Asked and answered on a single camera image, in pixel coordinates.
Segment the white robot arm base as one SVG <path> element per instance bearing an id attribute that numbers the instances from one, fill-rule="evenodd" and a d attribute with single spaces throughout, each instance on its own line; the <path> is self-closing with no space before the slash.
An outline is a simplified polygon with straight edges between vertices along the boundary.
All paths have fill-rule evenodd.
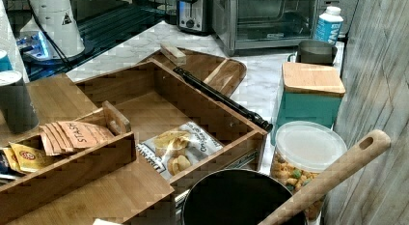
<path id="1" fill-rule="evenodd" d="M 24 55 L 36 61 L 73 61 L 86 46 L 74 19 L 70 0 L 28 0 L 30 20 L 20 29 L 18 45 L 32 50 Z"/>

